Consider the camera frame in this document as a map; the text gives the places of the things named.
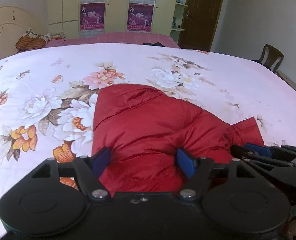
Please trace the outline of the dark wooden chair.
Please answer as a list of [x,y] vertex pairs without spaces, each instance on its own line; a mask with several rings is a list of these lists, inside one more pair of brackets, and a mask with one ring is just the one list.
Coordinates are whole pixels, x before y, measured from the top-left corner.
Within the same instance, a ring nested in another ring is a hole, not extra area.
[[283,59],[284,55],[280,50],[278,50],[272,45],[266,44],[264,45],[260,59],[254,60],[254,62],[263,65],[264,67],[272,71],[274,74],[276,74]]

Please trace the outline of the lower left purple poster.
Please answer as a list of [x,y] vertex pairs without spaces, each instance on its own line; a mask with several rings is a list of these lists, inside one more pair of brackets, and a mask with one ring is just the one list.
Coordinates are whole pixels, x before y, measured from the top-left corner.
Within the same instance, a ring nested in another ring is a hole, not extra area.
[[104,33],[105,3],[81,4],[80,38],[91,38]]

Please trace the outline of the pink checked bed sheet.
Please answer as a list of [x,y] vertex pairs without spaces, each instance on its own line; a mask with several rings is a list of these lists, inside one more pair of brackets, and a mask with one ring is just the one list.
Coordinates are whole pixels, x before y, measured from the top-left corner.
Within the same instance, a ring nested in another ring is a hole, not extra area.
[[175,41],[166,35],[152,33],[104,33],[91,38],[70,38],[70,39],[54,39],[49,40],[44,48],[70,46],[78,44],[94,44],[94,43],[125,43],[139,44],[145,42],[156,43],[160,42],[169,48],[179,48]]

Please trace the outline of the cream open shelf unit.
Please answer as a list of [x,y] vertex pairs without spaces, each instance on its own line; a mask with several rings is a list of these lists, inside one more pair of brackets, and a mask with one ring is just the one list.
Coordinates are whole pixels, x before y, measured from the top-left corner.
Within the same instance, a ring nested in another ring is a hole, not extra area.
[[173,21],[170,36],[177,44],[179,41],[179,37],[181,32],[185,29],[183,28],[183,18],[186,9],[188,8],[187,0],[176,0],[175,10],[173,14]]

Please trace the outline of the lower right purple poster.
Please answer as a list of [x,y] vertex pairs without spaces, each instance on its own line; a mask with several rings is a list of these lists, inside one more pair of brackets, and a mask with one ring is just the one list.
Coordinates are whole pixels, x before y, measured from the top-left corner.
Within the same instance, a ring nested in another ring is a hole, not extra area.
[[127,31],[150,32],[153,18],[153,5],[129,4]]

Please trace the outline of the orange brown folded cloth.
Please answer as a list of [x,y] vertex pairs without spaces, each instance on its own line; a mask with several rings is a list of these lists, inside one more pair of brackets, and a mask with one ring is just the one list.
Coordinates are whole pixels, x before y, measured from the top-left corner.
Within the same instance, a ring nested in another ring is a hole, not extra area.
[[50,40],[50,34],[41,35],[32,31],[30,28],[19,38],[15,47],[18,51],[27,51],[44,48]]

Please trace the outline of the dark brown wooden door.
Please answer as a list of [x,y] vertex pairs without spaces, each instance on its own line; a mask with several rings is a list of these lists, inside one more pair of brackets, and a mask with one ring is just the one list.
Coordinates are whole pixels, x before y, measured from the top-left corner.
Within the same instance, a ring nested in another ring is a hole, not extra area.
[[185,49],[209,51],[215,36],[223,0],[187,0],[184,31],[179,46]]

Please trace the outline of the cream wardrobe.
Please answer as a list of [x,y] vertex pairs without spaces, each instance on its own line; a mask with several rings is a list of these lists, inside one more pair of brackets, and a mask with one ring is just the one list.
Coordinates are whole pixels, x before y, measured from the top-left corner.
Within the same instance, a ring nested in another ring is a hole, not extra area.
[[[66,38],[80,38],[81,0],[46,0],[47,27]],[[129,0],[106,0],[104,33],[153,33],[169,36],[176,0],[155,0],[150,32],[127,31]]]

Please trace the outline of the black garment on bed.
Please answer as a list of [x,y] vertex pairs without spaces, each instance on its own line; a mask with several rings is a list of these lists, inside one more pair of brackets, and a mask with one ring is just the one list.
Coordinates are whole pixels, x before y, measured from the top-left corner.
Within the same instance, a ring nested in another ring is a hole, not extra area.
[[145,42],[142,45],[144,45],[144,46],[155,46],[155,47],[166,47],[160,42],[156,42],[156,43]]

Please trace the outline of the cream wooden headboard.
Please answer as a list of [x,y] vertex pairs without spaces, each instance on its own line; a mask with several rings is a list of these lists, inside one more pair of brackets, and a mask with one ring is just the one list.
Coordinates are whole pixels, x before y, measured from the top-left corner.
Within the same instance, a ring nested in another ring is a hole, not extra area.
[[28,29],[38,34],[47,33],[41,22],[27,11],[14,6],[0,7],[0,59],[17,52],[15,44]]

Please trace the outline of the white floral bed quilt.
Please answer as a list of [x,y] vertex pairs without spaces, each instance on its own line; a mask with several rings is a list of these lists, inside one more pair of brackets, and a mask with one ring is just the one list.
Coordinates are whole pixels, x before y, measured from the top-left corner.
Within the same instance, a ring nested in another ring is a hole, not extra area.
[[38,49],[0,60],[0,198],[46,158],[89,155],[97,95],[119,83],[153,86],[229,124],[254,117],[266,145],[296,146],[296,92],[254,61],[122,43]]

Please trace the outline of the red puffer jacket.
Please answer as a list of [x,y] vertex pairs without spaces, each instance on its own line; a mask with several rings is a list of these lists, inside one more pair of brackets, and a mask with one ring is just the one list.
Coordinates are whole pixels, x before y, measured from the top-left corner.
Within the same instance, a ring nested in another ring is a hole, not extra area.
[[177,166],[177,149],[227,164],[230,147],[263,145],[254,118],[227,124],[187,101],[144,85],[100,90],[95,105],[92,152],[107,147],[108,167],[100,182],[110,193],[177,192],[187,178]]

